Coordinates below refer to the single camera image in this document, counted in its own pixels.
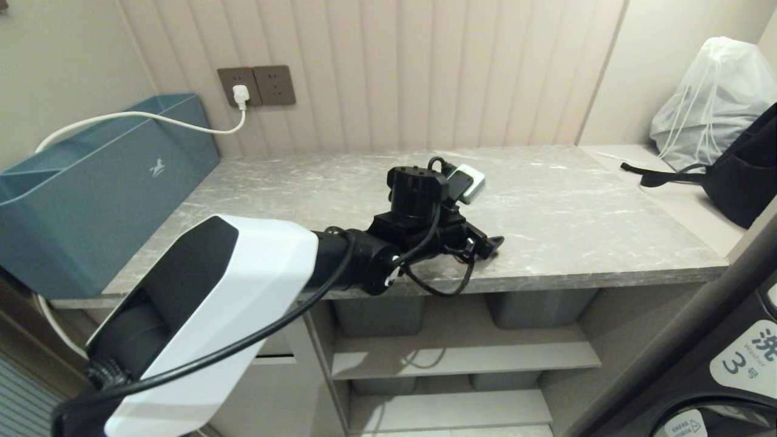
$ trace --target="gray storage bin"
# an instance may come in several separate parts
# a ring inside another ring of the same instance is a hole
[[[415,335],[423,323],[422,296],[333,300],[337,321],[348,337]]]
[[[598,288],[488,293],[493,322],[502,329],[563,327],[575,323]]]
[[[418,378],[352,379],[350,385],[360,395],[403,396],[413,394]]]
[[[469,376],[472,388],[478,391],[529,390],[536,386],[542,370],[530,372],[475,373]]]

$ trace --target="backpack strap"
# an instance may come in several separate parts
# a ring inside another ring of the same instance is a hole
[[[643,187],[660,187],[667,182],[693,182],[695,184],[700,184],[706,175],[704,173],[688,173],[688,171],[701,167],[707,166],[704,164],[693,164],[677,173],[665,173],[657,172],[655,170],[640,169],[639,167],[630,166],[627,163],[621,164],[621,168],[627,172],[642,175],[642,180],[639,184]]]

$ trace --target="washing machine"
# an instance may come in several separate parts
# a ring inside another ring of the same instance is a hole
[[[775,437],[776,282],[777,271],[584,435]]]

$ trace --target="countertop edge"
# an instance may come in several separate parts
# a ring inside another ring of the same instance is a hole
[[[711,266],[660,271],[602,272],[586,274],[549,274],[544,276],[515,278],[473,278],[463,294],[490,292],[523,292],[533,290],[585,289],[637,287],[641,285],[689,284],[714,281],[728,266]],[[458,280],[430,281],[442,291],[454,288]],[[300,294],[304,298],[309,293]],[[409,297],[429,295],[406,278],[400,278],[386,293],[379,297]],[[113,309],[125,295],[97,295],[86,299],[53,299],[56,309]],[[366,299],[370,296],[361,290],[351,289],[330,292],[324,299]]]

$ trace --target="wall outlet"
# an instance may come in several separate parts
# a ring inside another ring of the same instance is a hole
[[[218,72],[218,78],[221,79],[221,85],[224,87],[224,94],[227,97],[229,106],[238,107],[232,92],[232,87],[235,85],[245,85],[248,87],[248,92],[251,96],[246,102],[248,106],[262,106],[262,97],[259,89],[256,88],[256,80],[253,78],[253,72],[250,67],[219,68],[216,71]]]
[[[297,103],[294,85],[291,83],[291,71],[287,65],[254,67],[253,75],[262,96],[262,104],[293,105]]]

